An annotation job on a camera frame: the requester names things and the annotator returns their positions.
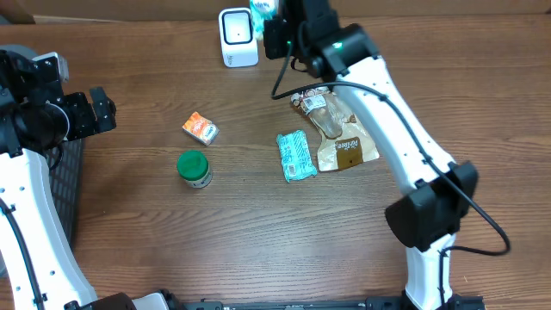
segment small jar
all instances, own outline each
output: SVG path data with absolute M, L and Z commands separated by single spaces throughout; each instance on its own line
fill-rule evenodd
M 199 151 L 187 151 L 176 163 L 178 173 L 194 189 L 207 186 L 213 179 L 213 172 L 207 158 Z

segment small orange carton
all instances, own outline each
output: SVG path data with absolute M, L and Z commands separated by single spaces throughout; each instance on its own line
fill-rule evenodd
M 205 146 L 213 143 L 219 129 L 211 121 L 194 112 L 182 126 L 186 133 L 199 140 Z

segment green cap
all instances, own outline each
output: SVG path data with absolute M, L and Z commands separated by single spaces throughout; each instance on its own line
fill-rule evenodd
M 176 164 L 178 173 L 188 181 L 197 181 L 208 172 L 208 161 L 199 151 L 187 151 L 180 155 Z

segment wood grain surface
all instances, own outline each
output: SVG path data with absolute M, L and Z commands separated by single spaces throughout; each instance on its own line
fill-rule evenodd
M 433 138 L 476 164 L 475 198 L 511 236 L 507 257 L 454 253 L 455 292 L 484 295 L 487 309 L 549 308 L 551 16 L 350 22 L 378 43 Z M 65 55 L 67 93 L 102 85 L 117 104 L 116 130 L 86 140 L 74 251 L 100 296 L 315 301 L 404 288 L 405 251 L 384 219 L 400 195 L 384 158 L 284 181 L 276 135 L 304 129 L 312 154 L 320 137 L 288 100 L 269 99 L 281 60 L 225 68 L 216 22 L 1 27 L 0 41 Z M 312 82 L 289 71 L 281 90 Z M 181 129 L 193 111 L 220 127 L 209 147 Z M 176 173 L 190 149 L 214 168 L 205 189 Z M 502 246 L 474 211 L 457 244 Z M 11 298 L 0 280 L 0 309 Z
M 249 7 L 249 0 L 17 0 L 39 16 L 115 21 L 216 20 L 225 8 Z M 330 0 L 342 17 L 544 14 L 551 0 Z

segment black wire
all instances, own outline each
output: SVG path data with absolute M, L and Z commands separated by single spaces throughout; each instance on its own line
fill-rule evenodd
M 15 221 L 15 217 L 12 214 L 13 211 L 11 211 L 8 206 L 6 206 L 6 203 L 2 200 L 2 198 L 0 198 L 0 208 L 2 209 L 2 213 L 6 215 L 6 219 L 8 219 L 11 230 L 13 230 L 15 239 L 17 240 L 17 244 L 19 245 L 19 249 L 21 250 L 23 261 L 25 262 L 25 267 L 27 268 L 28 280 L 31 282 L 31 289 L 33 290 L 34 303 L 36 304 L 38 310 L 44 310 L 44 301 L 42 300 L 40 287 L 38 285 L 38 281 L 36 280 L 36 274 L 34 273 L 33 262 L 31 261 L 31 257 L 28 254 L 28 248 L 27 244 L 25 243 L 25 238 L 23 238 L 23 234 L 21 233 L 21 229 L 19 229 L 19 226 L 17 225 L 17 221 Z
M 272 99 L 274 99 L 274 100 L 281 99 L 281 98 L 284 98 L 284 97 L 287 97 L 287 96 L 292 96 L 294 93 L 297 93 L 297 92 L 302 92 L 302 91 L 305 91 L 305 90 L 310 90 L 310 89 L 323 87 L 323 86 L 327 86 L 327 87 L 330 87 L 330 86 L 349 86 L 349 87 L 358 88 L 360 90 L 365 90 L 368 93 L 371 93 L 371 94 L 377 96 L 380 101 L 385 102 L 388 105 L 388 107 L 390 107 L 394 111 L 394 113 L 398 116 L 398 118 L 400 119 L 400 121 L 404 125 L 404 128 L 406 129 L 406 131 L 412 137 L 412 140 L 415 143 L 416 147 L 419 149 L 419 152 L 421 153 L 421 155 L 423 155 L 424 160 L 432 168 L 432 170 L 439 177 L 441 177 L 444 180 L 444 182 L 447 183 L 449 185 L 449 187 L 451 187 L 451 189 L 460 198 L 462 198 L 463 200 L 465 200 L 465 202 L 467 202 L 469 205 L 471 205 L 473 207 L 473 209 L 478 214 L 480 214 L 480 216 L 482 216 L 482 218 L 486 222 L 488 222 L 488 224 L 490 224 L 490 226 L 499 234 L 501 239 L 504 241 L 505 248 L 502 251 L 486 251 L 486 250 L 479 250 L 479 249 L 474 249 L 474 248 L 470 248 L 470 247 L 466 247 L 466 246 L 460 246 L 460 245 L 453 245 L 453 246 L 442 249 L 442 251 L 440 252 L 440 264 L 439 264 L 439 269 L 440 269 L 439 270 L 439 285 L 440 285 L 439 290 L 440 290 L 440 302 L 442 303 L 442 308 L 443 308 L 443 310 L 447 310 L 448 309 L 448 304 L 446 303 L 446 300 L 444 298 L 444 293 L 445 292 L 443 290 L 443 260 L 444 260 L 445 257 L 447 257 L 446 252 L 457 250 L 457 251 L 466 251 L 466 252 L 481 254 L 481 255 L 486 255 L 486 256 L 494 256 L 494 257 L 495 256 L 502 256 L 502 255 L 505 255 L 505 254 L 507 254 L 511 251 L 511 242 L 509 240 L 509 237 L 507 236 L 507 234 L 505 233 L 503 228 L 501 228 L 501 226 L 499 226 L 499 224 L 495 220 L 493 220 L 492 217 L 490 215 L 488 215 L 486 213 L 486 211 L 484 211 L 484 209 L 482 209 L 476 202 L 473 201 L 473 199 L 471 199 L 467 194 L 465 194 L 465 192 L 463 192 L 462 189 L 460 189 L 453 181 L 451 181 L 446 176 L 446 174 L 443 173 L 434 164 L 434 162 L 432 161 L 432 157 L 423 148 L 423 146 L 421 145 L 421 142 L 419 141 L 418 137 L 413 132 L 413 129 L 411 128 L 410 124 L 407 122 L 404 115 L 400 112 L 398 107 L 396 107 L 396 105 L 394 105 L 394 103 L 388 98 L 387 95 L 382 94 L 378 90 L 374 90 L 371 87 L 368 87 L 366 85 L 351 83 L 351 82 L 344 82 L 344 81 L 337 81 L 337 82 L 325 82 L 325 83 L 310 84 L 310 85 L 306 85 L 306 86 L 296 88 L 294 90 L 286 91 L 286 92 L 276 96 L 277 88 L 279 87 L 279 84 L 280 84 L 280 82 L 283 78 L 283 74 L 285 74 L 285 70 L 287 69 L 288 60 L 290 58 L 292 50 L 293 50 L 293 42 L 291 41 L 291 44 L 289 45 L 289 51 L 288 51 L 286 61 L 284 62 L 284 66 L 282 67 L 282 70 L 280 71 L 280 75 L 279 75 L 277 81 L 275 82 L 274 89 L 272 90 L 272 93 L 271 93 Z
M 55 162 L 52 164 L 52 167 L 50 167 L 50 171 L 58 168 L 59 164 L 61 164 L 61 160 L 63 160 L 63 146 L 61 144 L 58 145 L 58 157 L 55 158 Z

